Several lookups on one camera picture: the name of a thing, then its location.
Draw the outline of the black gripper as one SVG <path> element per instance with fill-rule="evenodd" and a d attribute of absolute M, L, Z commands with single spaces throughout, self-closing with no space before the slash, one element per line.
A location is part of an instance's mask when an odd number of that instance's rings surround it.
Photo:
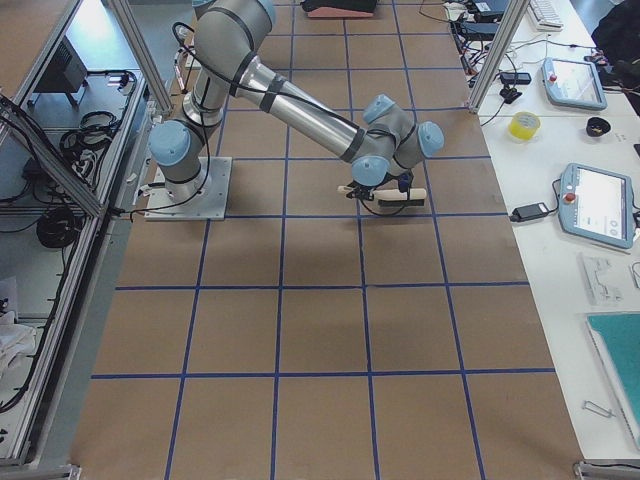
<path fill-rule="evenodd" d="M 396 189 L 383 189 L 383 186 L 395 182 Z M 413 184 L 413 173 L 407 171 L 400 175 L 386 174 L 376 185 L 365 186 L 352 181 L 347 185 L 347 197 L 357 200 L 409 200 Z"/>

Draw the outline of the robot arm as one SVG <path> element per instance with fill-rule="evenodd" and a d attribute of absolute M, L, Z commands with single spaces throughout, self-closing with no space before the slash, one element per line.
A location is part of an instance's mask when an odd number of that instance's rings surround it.
<path fill-rule="evenodd" d="M 349 198 L 387 205 L 421 205 L 423 189 L 412 170 L 444 145 L 433 122 L 417 123 L 384 94 L 365 108 L 359 126 L 319 103 L 264 65 L 258 48 L 276 22 L 269 1 L 196 1 L 197 24 L 189 55 L 200 64 L 181 116 L 155 126 L 151 154 L 175 203 L 203 189 L 207 175 L 199 153 L 222 120 L 228 97 L 241 97 L 334 153 L 351 167 L 343 187 Z"/>

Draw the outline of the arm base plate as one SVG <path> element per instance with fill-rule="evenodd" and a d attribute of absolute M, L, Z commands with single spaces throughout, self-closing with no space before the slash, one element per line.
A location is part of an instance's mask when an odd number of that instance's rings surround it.
<path fill-rule="evenodd" d="M 232 171 L 231 157 L 200 156 L 201 171 L 188 183 L 167 181 L 160 167 L 150 191 L 144 216 L 150 221 L 200 221 L 225 219 Z"/>

